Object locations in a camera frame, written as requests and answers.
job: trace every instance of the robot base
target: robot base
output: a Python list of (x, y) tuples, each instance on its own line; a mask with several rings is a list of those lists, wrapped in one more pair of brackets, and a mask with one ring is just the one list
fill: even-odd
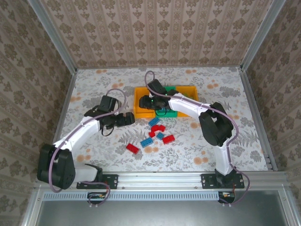
[[(110, 186), (111, 190), (117, 189), (118, 174), (103, 174), (102, 168), (91, 164), (86, 164), (86, 165), (97, 169), (97, 175), (95, 177), (95, 180), (92, 182), (103, 182), (108, 186)], [(84, 182), (77, 183), (76, 188), (77, 189), (107, 189), (106, 186), (104, 185), (90, 185), (90, 184), (85, 184)]]
[(244, 188), (243, 176), (240, 173), (236, 173), (235, 170), (224, 176), (215, 170), (215, 173), (201, 174), (201, 181), (203, 189), (214, 189), (214, 188)]

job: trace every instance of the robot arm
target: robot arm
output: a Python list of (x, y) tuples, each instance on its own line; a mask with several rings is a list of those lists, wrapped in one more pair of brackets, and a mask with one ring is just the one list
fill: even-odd
[(148, 85), (157, 93), (179, 98), (156, 96), (150, 90), (150, 96), (143, 96), (140, 99), (139, 107), (153, 110), (166, 108), (182, 112), (196, 120), (199, 120), (205, 140), (213, 146), (218, 146), (214, 150), (216, 158), (216, 174), (219, 174), (222, 181), (222, 177), (233, 173), (233, 168), (230, 165), (226, 149), (226, 143), (232, 136), (233, 125), (226, 117), (204, 107), (208, 106), (226, 113), (222, 105), (217, 102), (212, 105), (200, 103), (196, 100), (185, 97), (176, 90), (170, 90), (167, 92), (156, 79)]
[(49, 165), (53, 153), (62, 142), (52, 168), (52, 184), (67, 189), (73, 182), (82, 181), (97, 181), (102, 182), (102, 169), (90, 164), (76, 163), (74, 165), (72, 154), (80, 149), (85, 142), (98, 131), (103, 129), (114, 129), (114, 127), (122, 127), (131, 125), (135, 122), (133, 113), (127, 112), (107, 115), (101, 118), (94, 119), (105, 113), (114, 111), (117, 99), (103, 96), (99, 105), (87, 111), (84, 118), (78, 126), (76, 126), (69, 134), (64, 136), (53, 145), (45, 144), (40, 151), (38, 165), (38, 180), (48, 183)]

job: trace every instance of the wire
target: wire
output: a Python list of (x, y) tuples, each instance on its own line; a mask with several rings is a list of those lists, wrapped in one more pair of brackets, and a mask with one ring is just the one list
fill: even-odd
[(66, 143), (66, 141), (68, 141), (77, 131), (79, 131), (82, 127), (84, 127), (85, 125), (87, 125), (89, 122), (95, 120), (95, 119), (99, 119), (99, 118), (102, 118), (102, 117), (105, 117), (105, 116), (108, 116), (108, 115), (111, 115), (111, 114), (114, 114), (118, 111), (121, 111), (123, 108), (125, 108), (126, 106), (126, 103), (127, 103), (127, 97), (126, 97), (126, 94), (124, 93), (124, 91), (122, 91), (121, 89), (110, 89), (106, 95), (108, 95), (108, 93), (110, 93), (111, 91), (113, 90), (117, 90), (117, 91), (120, 91), (122, 94), (123, 94), (123, 97), (124, 97), (124, 102), (122, 104), (122, 106), (119, 108), (119, 109), (116, 109), (115, 111), (112, 111), (110, 113), (106, 113), (106, 114), (101, 114), (101, 115), (98, 115), (94, 118), (91, 118), (91, 119), (88, 119), (87, 121), (85, 121), (84, 123), (80, 124), (77, 128), (75, 128), (74, 131), (72, 131), (70, 133), (69, 136), (66, 137), (66, 139), (64, 141), (61, 142), (61, 144), (55, 149), (53, 155), (52, 155), (52, 158), (50, 160), (50, 164), (49, 164), (49, 172), (48, 172), (48, 183), (49, 183), (49, 186), (50, 186), (50, 189), (51, 191), (53, 191), (54, 193), (59, 193), (61, 192), (62, 189), (59, 189), (59, 190), (56, 190), (52, 184), (52, 169), (53, 169), (53, 164), (54, 164), (54, 161), (55, 161), (55, 158), (56, 158), (56, 155), (57, 153), (59, 152), (59, 150), (62, 148), (62, 146)]
[(221, 111), (219, 111), (219, 110), (217, 110), (217, 109), (214, 109), (214, 108), (211, 108), (211, 107), (209, 107), (209, 106), (203, 105), (202, 103), (196, 103), (195, 101), (192, 101), (192, 100), (189, 99), (189, 98), (186, 98), (186, 97), (177, 97), (177, 96), (169, 96), (169, 95), (162, 95), (162, 94), (160, 94), (160, 93), (157, 93), (156, 91), (152, 90), (152, 89), (149, 87), (149, 85), (148, 85), (148, 83), (147, 83), (147, 81), (146, 81), (146, 77), (147, 77), (148, 73), (152, 73), (152, 75), (153, 75), (153, 80), (155, 79), (155, 73), (154, 73), (153, 71), (147, 71), (147, 72), (145, 73), (145, 76), (144, 76), (145, 86), (147, 87), (148, 90), (150, 90), (150, 91), (151, 91), (152, 93), (154, 93), (155, 95), (160, 96), (160, 97), (168, 97), (168, 98), (175, 98), (175, 99), (183, 99), (183, 100), (185, 100), (185, 101), (187, 101), (187, 102), (189, 102), (189, 103), (198, 105), (198, 106), (200, 106), (200, 107), (206, 108), (206, 109), (211, 110), (211, 111), (213, 111), (213, 112), (217, 112), (217, 113), (221, 114), (222, 116), (226, 117), (228, 120), (230, 120), (230, 122), (232, 122), (232, 124), (233, 124), (234, 127), (235, 127), (236, 134), (235, 134), (235, 136), (234, 136), (231, 140), (229, 140), (229, 141), (227, 142), (227, 144), (226, 144), (226, 145), (227, 145), (227, 155), (228, 155), (229, 164), (230, 164), (230, 166), (231, 166), (237, 173), (240, 173), (240, 174), (242, 174), (243, 176), (245, 176), (245, 178), (248, 180), (248, 185), (247, 185), (247, 187), (246, 187), (246, 190), (245, 190), (244, 194), (240, 197), (240, 199), (238, 199), (237, 201), (231, 203), (231, 205), (236, 204), (236, 203), (242, 201), (242, 200), (244, 199), (245, 195), (246, 195), (246, 194), (248, 193), (248, 191), (249, 191), (249, 188), (250, 188), (250, 178), (249, 178), (245, 173), (243, 173), (242, 171), (239, 171), (238, 169), (236, 169), (236, 167), (233, 166), (232, 161), (231, 161), (231, 155), (230, 155), (229, 144), (231, 144), (231, 143), (238, 137), (238, 133), (239, 133), (239, 131), (238, 131), (238, 126), (237, 126), (237, 124), (235, 123), (235, 121), (234, 121), (231, 117), (229, 117), (227, 114), (225, 114), (224, 112), (221, 112)]
[(108, 133), (107, 135), (104, 135), (104, 134), (103, 134), (103, 129), (104, 129), (104, 127), (102, 128), (102, 135), (103, 135), (104, 137), (108, 137), (108, 136), (111, 135), (112, 132), (114, 131), (114, 127), (112, 127), (112, 130), (110, 131), (110, 133)]
[(163, 116), (165, 116), (167, 114), (167, 109), (165, 108), (165, 114), (163, 114), (163, 115), (159, 115), (156, 110), (155, 110), (155, 114), (156, 114), (156, 116), (163, 117)]
[[(109, 198), (110, 193), (111, 193), (111, 188), (110, 188), (110, 186), (107, 185), (106, 183), (103, 183), (103, 182), (89, 182), (89, 181), (84, 181), (84, 182), (82, 182), (82, 183), (87, 184), (87, 185), (104, 185), (104, 186), (107, 187), (107, 189), (108, 189), (107, 195), (106, 195), (106, 197), (102, 200), (102, 202), (98, 204), (98, 206), (103, 205), (103, 203)], [(89, 196), (88, 203), (89, 203), (90, 205), (92, 205), (92, 203), (91, 203), (91, 197), (93, 197), (93, 196), (95, 196), (95, 195), (100, 195), (100, 194), (94, 193), (94, 194), (91, 194), (91, 195)]]

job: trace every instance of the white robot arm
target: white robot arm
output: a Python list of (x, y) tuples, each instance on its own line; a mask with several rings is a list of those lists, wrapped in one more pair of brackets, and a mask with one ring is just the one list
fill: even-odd
[(103, 96), (100, 104), (87, 111), (79, 125), (69, 134), (53, 145), (43, 145), (40, 151), (38, 180), (49, 182), (51, 159), (55, 150), (60, 148), (52, 167), (51, 180), (53, 185), (61, 189), (67, 189), (74, 182), (95, 180), (101, 182), (99, 180), (102, 178), (102, 169), (90, 164), (76, 163), (74, 165), (72, 153), (79, 150), (98, 131), (101, 130), (103, 135), (104, 128), (111, 129), (109, 133), (111, 134), (115, 126), (122, 127), (135, 122), (134, 115), (131, 112), (127, 112), (125, 116), (123, 113), (118, 114), (118, 112), (113, 114), (116, 103), (117, 99), (107, 95)]
[[(174, 94), (174, 96), (185, 97), (181, 93)], [(190, 117), (199, 120), (201, 113), (205, 113), (208, 109), (199, 106), (199, 102), (190, 99), (191, 102), (195, 102), (195, 104), (188, 102), (187, 100), (182, 99), (173, 99), (171, 98), (168, 103), (171, 110), (182, 112)], [(215, 160), (216, 160), (216, 170), (223, 174), (224, 176), (229, 174), (233, 168), (230, 166), (227, 148), (227, 141), (223, 142), (222, 146), (218, 146), (214, 149)]]

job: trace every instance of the red lego brick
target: red lego brick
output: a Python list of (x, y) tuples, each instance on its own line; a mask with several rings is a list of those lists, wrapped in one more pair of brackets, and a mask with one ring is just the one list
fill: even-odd
[(173, 135), (169, 135), (167, 137), (164, 137), (162, 140), (163, 140), (163, 143), (165, 145), (167, 145), (168, 143), (175, 141), (175, 138)]
[(154, 126), (151, 127), (151, 131), (152, 132), (156, 132), (158, 130), (160, 130), (160, 126), (159, 125), (154, 125)]
[(135, 146), (132, 145), (132, 144), (128, 144), (128, 145), (127, 145), (127, 150), (133, 152), (134, 154), (137, 154), (138, 151), (139, 151), (139, 148), (138, 148), (138, 147), (135, 147)]
[(149, 132), (150, 137), (154, 137), (155, 135), (156, 135), (155, 132)]
[(161, 130), (161, 132), (164, 132), (164, 131), (165, 131), (165, 129), (166, 129), (166, 127), (165, 127), (165, 126), (163, 126), (163, 125), (160, 125), (160, 126), (159, 126), (159, 129)]

